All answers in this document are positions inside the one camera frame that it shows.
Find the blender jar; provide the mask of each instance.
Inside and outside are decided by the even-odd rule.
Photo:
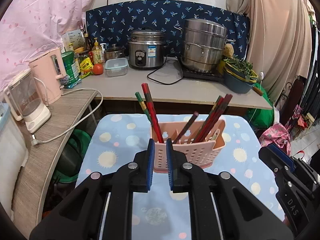
[[[32,114],[41,104],[41,98],[36,90],[36,83],[30,69],[14,77],[8,90],[12,101],[23,118]]]

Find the white blender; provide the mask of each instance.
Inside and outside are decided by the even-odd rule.
[[[20,115],[17,115],[7,93],[10,94]],[[39,96],[30,68],[22,71],[12,79],[4,89],[4,98],[11,107],[11,113],[14,118],[17,121],[23,118],[30,133],[34,133],[51,116],[49,109]]]

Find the blue patterned curtain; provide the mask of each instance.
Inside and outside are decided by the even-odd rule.
[[[214,6],[177,0],[138,0],[106,5],[86,12],[90,38],[110,46],[126,46],[132,30],[143,27],[165,32],[168,44],[166,53],[181,49],[181,33],[174,26],[182,27],[185,19],[200,18],[220,23],[228,29],[235,56],[245,57],[249,38],[250,20],[244,15]]]

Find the gray countertop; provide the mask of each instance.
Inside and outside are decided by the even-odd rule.
[[[148,83],[152,98],[158,102],[192,103],[212,105],[219,95],[232,94],[229,106],[272,109],[268,102],[253,90],[247,94],[232,92],[223,84],[210,81],[183,79],[174,85],[162,85],[147,79],[151,71],[128,68],[124,76],[107,77],[105,73],[89,76],[78,84],[77,88],[98,89],[104,99],[137,100],[134,93],[143,96],[141,84]],[[150,77],[164,83],[172,83],[181,78],[182,71],[175,58],[168,58],[164,67]]]
[[[93,90],[83,90],[59,98],[49,106],[51,117],[34,133],[36,137],[48,140],[67,130],[79,121],[95,95]],[[13,223],[29,239],[31,230],[41,221],[53,171],[73,130],[49,143],[31,146],[31,134],[25,123],[20,121],[17,125],[24,135],[29,157],[19,172],[13,193]]]

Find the silver screw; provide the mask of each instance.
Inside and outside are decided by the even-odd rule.
[[[129,163],[128,164],[128,168],[129,169],[136,169],[138,167],[138,164],[137,163]]]
[[[100,173],[98,173],[98,172],[91,173],[90,177],[91,177],[91,179],[99,179]]]
[[[230,173],[229,173],[229,172],[226,172],[226,171],[222,172],[222,173],[220,174],[220,176],[221,176],[221,178],[223,178],[223,179],[230,179]]]
[[[182,167],[185,168],[186,170],[190,170],[192,168],[192,164],[191,163],[183,163]]]

